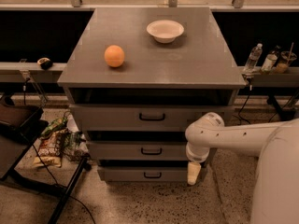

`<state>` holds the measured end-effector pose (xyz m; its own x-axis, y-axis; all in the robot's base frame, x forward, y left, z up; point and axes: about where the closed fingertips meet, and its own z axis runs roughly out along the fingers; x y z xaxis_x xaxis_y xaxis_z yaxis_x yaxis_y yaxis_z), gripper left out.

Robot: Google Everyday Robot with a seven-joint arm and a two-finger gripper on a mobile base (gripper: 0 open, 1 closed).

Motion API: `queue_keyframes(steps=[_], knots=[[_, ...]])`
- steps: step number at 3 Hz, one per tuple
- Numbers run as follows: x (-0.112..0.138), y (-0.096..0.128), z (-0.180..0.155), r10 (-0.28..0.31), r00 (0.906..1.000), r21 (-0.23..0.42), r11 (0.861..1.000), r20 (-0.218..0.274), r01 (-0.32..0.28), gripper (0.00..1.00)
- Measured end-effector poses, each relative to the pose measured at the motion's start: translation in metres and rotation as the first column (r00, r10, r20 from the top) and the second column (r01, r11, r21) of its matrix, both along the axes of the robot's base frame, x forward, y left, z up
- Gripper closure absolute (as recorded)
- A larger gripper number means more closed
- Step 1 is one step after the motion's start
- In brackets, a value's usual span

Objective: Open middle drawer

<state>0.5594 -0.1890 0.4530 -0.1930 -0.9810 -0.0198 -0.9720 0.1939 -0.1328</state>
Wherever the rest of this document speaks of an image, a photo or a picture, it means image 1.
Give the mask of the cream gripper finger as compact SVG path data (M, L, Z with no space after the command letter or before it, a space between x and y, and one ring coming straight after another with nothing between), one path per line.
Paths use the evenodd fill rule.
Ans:
M188 163L188 172L187 172L187 182L189 185L195 185L197 178L201 172L201 164L197 162L190 161Z

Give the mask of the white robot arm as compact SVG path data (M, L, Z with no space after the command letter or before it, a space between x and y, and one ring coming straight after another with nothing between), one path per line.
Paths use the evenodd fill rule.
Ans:
M259 158L250 224L299 224L299 119L226 126L209 112L185 131L186 156L199 164L212 148Z

